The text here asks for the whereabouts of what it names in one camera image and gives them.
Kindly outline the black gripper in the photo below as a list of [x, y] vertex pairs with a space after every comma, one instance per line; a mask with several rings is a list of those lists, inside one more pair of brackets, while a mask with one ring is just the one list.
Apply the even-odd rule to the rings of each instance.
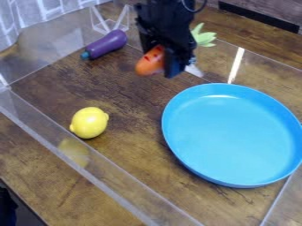
[[146, 0], [135, 4], [136, 27], [143, 52], [160, 44], [164, 49], [164, 76], [172, 79], [180, 74], [196, 47], [190, 23], [194, 20], [184, 4], [194, 6], [195, 0]]

